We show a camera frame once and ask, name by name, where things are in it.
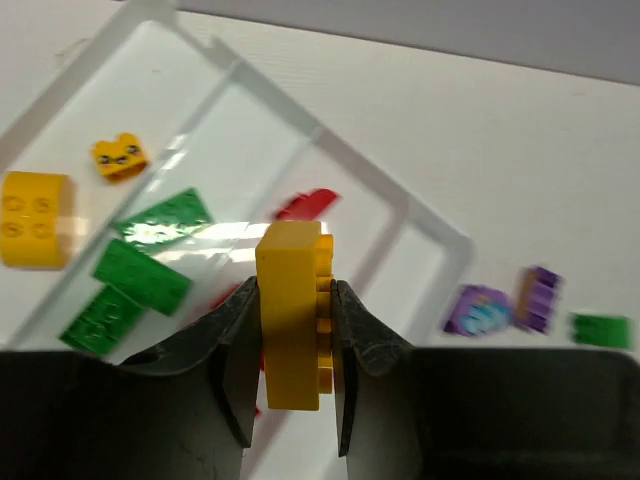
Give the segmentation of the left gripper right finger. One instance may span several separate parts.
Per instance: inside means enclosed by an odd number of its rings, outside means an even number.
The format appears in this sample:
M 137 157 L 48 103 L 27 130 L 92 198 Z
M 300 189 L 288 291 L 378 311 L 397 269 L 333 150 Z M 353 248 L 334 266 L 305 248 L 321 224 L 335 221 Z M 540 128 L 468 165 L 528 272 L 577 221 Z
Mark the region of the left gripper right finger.
M 578 349 L 417 347 L 330 290 L 338 453 L 352 479 L 635 479 L 639 366 Z

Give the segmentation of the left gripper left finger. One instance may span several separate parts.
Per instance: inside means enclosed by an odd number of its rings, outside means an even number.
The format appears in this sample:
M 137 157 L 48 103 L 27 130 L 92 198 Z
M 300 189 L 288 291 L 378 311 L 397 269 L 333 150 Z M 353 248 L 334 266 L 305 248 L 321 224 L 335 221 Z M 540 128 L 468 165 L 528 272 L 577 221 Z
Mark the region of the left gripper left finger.
M 236 479 L 260 355 L 255 278 L 119 365 L 72 351 L 5 351 L 1 475 Z

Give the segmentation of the green 2x4 lego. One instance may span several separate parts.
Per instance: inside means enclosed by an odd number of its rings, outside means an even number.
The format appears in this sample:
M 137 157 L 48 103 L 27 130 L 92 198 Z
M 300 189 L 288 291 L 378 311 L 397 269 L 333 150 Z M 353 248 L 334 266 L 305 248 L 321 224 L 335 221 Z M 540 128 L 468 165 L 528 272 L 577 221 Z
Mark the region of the green 2x4 lego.
M 165 316 L 179 309 L 193 281 L 120 239 L 112 239 L 93 277 Z

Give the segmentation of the yellow 2x4 lego brick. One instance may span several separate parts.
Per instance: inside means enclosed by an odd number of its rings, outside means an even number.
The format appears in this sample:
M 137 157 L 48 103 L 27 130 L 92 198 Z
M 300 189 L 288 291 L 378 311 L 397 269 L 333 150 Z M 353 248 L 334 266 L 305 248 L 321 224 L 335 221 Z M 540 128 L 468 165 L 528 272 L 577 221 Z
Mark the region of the yellow 2x4 lego brick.
M 271 409 L 317 411 L 332 391 L 333 247 L 319 221 L 275 221 L 255 249 Z

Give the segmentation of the green bush lego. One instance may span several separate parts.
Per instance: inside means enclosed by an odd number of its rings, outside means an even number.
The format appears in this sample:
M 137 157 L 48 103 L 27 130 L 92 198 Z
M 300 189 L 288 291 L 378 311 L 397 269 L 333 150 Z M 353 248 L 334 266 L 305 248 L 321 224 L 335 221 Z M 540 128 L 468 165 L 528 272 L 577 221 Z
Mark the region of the green bush lego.
M 572 339 L 577 344 L 631 350 L 632 322 L 624 316 L 575 313 L 571 317 Z

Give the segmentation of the red sloped lego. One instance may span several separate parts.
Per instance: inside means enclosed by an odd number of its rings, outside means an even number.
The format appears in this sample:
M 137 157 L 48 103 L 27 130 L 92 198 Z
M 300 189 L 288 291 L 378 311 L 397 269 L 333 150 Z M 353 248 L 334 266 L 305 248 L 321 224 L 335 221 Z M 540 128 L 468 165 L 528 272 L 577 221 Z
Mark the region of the red sloped lego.
M 339 194 L 326 188 L 297 193 L 272 218 L 274 221 L 314 221 L 340 199 Z

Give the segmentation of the large yellow rounded lego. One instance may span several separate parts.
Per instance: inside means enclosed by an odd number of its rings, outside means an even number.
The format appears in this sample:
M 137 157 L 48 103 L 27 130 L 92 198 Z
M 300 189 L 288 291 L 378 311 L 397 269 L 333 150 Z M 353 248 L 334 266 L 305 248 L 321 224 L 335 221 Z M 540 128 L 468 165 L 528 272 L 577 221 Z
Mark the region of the large yellow rounded lego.
M 62 269 L 71 257 L 75 187 L 63 174 L 11 171 L 1 192 L 1 258 L 8 267 Z

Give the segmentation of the small yellow smiley lego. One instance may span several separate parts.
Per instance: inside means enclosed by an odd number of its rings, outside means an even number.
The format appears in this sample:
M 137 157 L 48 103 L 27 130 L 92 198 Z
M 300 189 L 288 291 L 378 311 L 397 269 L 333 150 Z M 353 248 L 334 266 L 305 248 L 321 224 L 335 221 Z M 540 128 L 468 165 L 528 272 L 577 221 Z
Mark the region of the small yellow smiley lego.
M 137 176 L 149 165 L 139 139 L 129 132 L 113 141 L 96 142 L 91 155 L 101 177 L 112 184 Z

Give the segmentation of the red small lego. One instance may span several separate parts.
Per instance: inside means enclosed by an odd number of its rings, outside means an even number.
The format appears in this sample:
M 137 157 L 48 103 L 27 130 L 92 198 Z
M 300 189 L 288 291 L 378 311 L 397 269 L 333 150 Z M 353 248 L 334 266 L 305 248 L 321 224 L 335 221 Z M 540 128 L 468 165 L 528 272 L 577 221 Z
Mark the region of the red small lego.
M 227 288 L 222 294 L 220 294 L 216 300 L 210 305 L 210 310 L 213 311 L 217 309 L 221 304 L 223 304 L 239 287 L 241 283 L 236 283 Z

